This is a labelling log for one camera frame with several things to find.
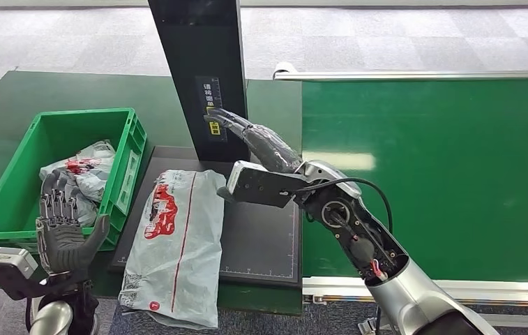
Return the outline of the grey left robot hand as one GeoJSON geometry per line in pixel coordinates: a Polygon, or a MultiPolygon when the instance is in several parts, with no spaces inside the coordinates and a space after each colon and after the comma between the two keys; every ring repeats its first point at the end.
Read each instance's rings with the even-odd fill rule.
{"type": "Polygon", "coordinates": [[[60,171],[49,173],[40,188],[39,215],[36,218],[38,254],[49,275],[89,272],[89,267],[110,232],[110,217],[97,216],[87,237],[78,221],[80,193],[66,192],[68,178],[60,171]]]}

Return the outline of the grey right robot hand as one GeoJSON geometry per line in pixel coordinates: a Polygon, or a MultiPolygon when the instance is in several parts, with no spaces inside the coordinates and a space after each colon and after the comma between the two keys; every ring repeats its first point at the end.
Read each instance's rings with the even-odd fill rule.
{"type": "Polygon", "coordinates": [[[228,110],[216,107],[204,116],[207,121],[217,121],[241,139],[260,163],[269,171],[295,173],[303,164],[302,158],[276,132],[228,110]]]}

